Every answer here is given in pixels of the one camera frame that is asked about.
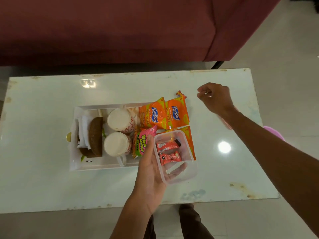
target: white tray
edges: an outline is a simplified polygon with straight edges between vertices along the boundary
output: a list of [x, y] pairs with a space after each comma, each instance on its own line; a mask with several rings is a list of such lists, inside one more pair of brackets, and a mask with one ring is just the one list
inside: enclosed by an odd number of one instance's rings
[[[125, 104], [131, 115], [134, 117], [136, 124], [140, 124], [138, 116], [138, 107], [149, 104], [148, 103], [129, 103]], [[78, 122], [77, 118], [86, 114], [90, 114], [93, 117], [98, 117], [98, 110], [101, 110], [103, 115], [103, 128], [106, 136], [114, 132], [106, 123], [108, 114], [113, 111], [115, 108], [120, 108], [123, 104], [112, 104], [112, 105], [92, 105], [92, 106], [78, 106], [74, 109], [73, 123], [71, 126], [71, 142], [69, 143], [69, 152], [70, 152], [70, 171], [75, 170], [93, 170], [93, 169], [112, 169], [112, 168], [122, 168], [117, 163], [115, 157], [109, 156], [103, 149], [103, 156], [99, 158], [86, 158], [81, 161], [82, 154], [80, 153], [78, 146]], [[126, 156], [127, 163], [125, 167], [138, 166], [139, 157], [133, 159], [132, 155]]]

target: black sofa leg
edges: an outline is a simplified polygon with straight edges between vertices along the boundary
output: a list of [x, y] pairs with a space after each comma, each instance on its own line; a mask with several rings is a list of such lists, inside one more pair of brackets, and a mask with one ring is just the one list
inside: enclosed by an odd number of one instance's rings
[[218, 69], [223, 63], [224, 61], [217, 61], [211, 69]]

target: kurkure logo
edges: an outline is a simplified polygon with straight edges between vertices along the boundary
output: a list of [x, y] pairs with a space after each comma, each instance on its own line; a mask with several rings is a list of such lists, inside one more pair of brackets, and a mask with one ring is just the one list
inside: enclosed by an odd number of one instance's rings
[[157, 123], [158, 112], [156, 107], [152, 107], [152, 121]]
[[177, 106], [172, 106], [172, 110], [173, 110], [173, 118], [177, 121], [180, 120], [179, 116], [178, 116], [178, 108]]

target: pink bucket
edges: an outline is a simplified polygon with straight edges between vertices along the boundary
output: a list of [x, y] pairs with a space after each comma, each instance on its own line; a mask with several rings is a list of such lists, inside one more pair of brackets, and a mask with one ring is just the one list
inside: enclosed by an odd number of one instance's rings
[[269, 127], [269, 126], [264, 126], [264, 129], [266, 129], [268, 132], [271, 132], [275, 136], [279, 137], [281, 140], [285, 141], [284, 137], [277, 130], [275, 130], [275, 129]]

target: hand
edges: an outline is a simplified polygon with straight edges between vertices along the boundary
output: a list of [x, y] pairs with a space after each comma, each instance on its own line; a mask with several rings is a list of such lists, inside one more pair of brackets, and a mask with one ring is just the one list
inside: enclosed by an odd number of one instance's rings
[[197, 89], [197, 97], [213, 113], [222, 118], [236, 109], [230, 97], [229, 88], [221, 84], [207, 83]]
[[149, 135], [145, 152], [138, 164], [138, 175], [131, 196], [146, 205], [151, 215], [161, 203], [165, 189], [166, 184], [160, 176], [154, 153], [154, 137]]

